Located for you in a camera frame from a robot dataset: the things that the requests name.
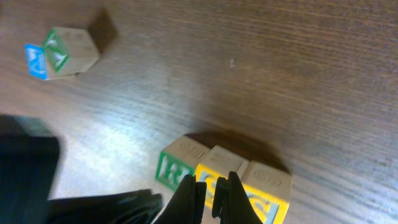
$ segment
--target block on its side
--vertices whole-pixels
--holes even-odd
[[[56,74],[87,71],[100,53],[84,29],[54,27],[43,43],[46,57]]]
[[[156,171],[156,179],[172,190],[176,190],[183,177],[193,175],[201,158],[210,149],[182,136],[162,150]]]
[[[57,74],[44,54],[44,49],[32,44],[25,45],[29,73],[42,80],[74,77],[75,74]]]
[[[228,178],[230,171],[235,171],[239,177],[242,177],[248,165],[247,159],[220,146],[215,146],[201,160],[195,171],[197,181],[207,183],[205,205],[209,208],[213,207],[218,177]]]
[[[292,176],[273,167],[251,161],[241,181],[261,222],[282,223],[289,208]]]

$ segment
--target wooden table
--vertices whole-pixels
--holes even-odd
[[[221,133],[291,171],[285,223],[398,222],[397,1],[0,9],[0,111],[38,116],[63,137],[52,197],[151,188],[167,202],[154,180],[162,148]],[[89,28],[100,61],[78,78],[28,76],[24,44],[53,26]]]

